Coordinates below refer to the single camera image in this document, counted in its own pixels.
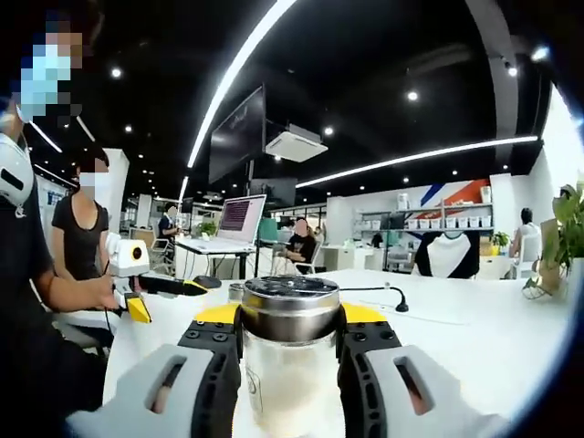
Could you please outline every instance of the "ceiling beam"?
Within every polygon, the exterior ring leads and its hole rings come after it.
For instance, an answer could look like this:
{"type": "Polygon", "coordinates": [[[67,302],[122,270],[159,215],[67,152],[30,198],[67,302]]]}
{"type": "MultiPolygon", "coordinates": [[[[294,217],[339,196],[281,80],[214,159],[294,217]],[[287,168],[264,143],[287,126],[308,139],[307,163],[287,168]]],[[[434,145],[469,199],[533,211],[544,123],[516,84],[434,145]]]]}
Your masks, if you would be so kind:
{"type": "MultiPolygon", "coordinates": [[[[473,16],[476,27],[483,40],[483,47],[488,58],[495,95],[496,137],[510,138],[516,135],[519,111],[519,86],[517,79],[509,76],[504,57],[514,67],[516,63],[516,45],[509,33],[503,12],[495,0],[465,0],[473,16]]],[[[498,147],[496,161],[507,164],[511,157],[511,148],[498,147]]]]}

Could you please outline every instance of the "black ceiling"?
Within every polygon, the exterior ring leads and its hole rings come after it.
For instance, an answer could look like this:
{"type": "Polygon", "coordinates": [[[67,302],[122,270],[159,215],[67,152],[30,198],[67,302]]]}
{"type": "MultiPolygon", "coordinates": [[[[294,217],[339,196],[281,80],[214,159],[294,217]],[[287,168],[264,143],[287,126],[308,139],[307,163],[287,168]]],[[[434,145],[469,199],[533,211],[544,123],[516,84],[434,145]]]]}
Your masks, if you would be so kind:
{"type": "MultiPolygon", "coordinates": [[[[270,122],[321,133],[328,152],[302,164],[258,160],[257,176],[306,181],[420,151],[497,137],[495,89],[484,39],[468,0],[298,0],[251,56],[219,110],[214,126],[259,85],[270,122]],[[406,99],[415,89],[420,98],[406,99]]],[[[244,172],[213,187],[205,183],[208,141],[193,169],[186,167],[194,138],[224,70],[272,0],[117,0],[105,4],[94,56],[73,76],[81,117],[106,146],[130,159],[126,194],[178,197],[207,190],[241,194],[244,172]],[[113,79],[110,70],[123,75],[113,79]],[[133,128],[131,134],[125,125],[133,128]],[[143,171],[154,172],[154,175],[143,171]]],[[[513,16],[512,33],[523,30],[513,16]]],[[[549,81],[516,50],[517,135],[543,127],[549,81]]],[[[27,128],[34,162],[70,176],[76,152],[89,142],[74,120],[47,117],[37,124],[62,147],[59,155],[27,128]]],[[[537,145],[514,146],[504,162],[494,149],[412,162],[300,189],[298,198],[321,202],[326,193],[349,195],[409,185],[488,177],[508,164],[529,172],[537,145]]]]}

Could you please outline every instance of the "metal jar lid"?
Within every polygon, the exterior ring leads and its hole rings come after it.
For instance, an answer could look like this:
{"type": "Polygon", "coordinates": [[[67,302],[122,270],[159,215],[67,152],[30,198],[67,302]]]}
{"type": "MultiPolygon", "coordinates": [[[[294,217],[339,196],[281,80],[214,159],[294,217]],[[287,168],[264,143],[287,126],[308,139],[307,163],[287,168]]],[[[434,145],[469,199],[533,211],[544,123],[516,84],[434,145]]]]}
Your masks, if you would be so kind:
{"type": "Polygon", "coordinates": [[[339,286],[322,278],[265,276],[244,284],[243,323],[262,339],[322,338],[335,328],[339,309],[339,286]]]}

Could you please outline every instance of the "laptop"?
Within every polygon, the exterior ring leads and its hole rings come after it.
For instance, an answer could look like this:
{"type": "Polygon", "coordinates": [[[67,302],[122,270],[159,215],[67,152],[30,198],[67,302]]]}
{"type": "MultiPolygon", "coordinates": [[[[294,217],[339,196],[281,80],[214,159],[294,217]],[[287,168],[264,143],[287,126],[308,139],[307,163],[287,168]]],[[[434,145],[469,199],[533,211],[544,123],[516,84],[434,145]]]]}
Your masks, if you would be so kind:
{"type": "Polygon", "coordinates": [[[265,204],[264,194],[228,199],[224,202],[216,236],[208,241],[192,239],[188,245],[205,254],[254,251],[265,204]]]}

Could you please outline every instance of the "hand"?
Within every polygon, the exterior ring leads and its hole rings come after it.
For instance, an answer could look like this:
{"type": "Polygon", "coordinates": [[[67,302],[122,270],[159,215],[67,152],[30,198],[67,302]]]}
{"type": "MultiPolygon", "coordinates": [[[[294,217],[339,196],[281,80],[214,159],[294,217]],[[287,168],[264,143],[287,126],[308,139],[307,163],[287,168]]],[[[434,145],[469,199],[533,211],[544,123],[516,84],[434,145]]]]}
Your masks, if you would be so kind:
{"type": "Polygon", "coordinates": [[[118,302],[113,296],[113,281],[111,276],[102,276],[87,280],[89,291],[95,296],[96,307],[118,308],[118,302]]]}

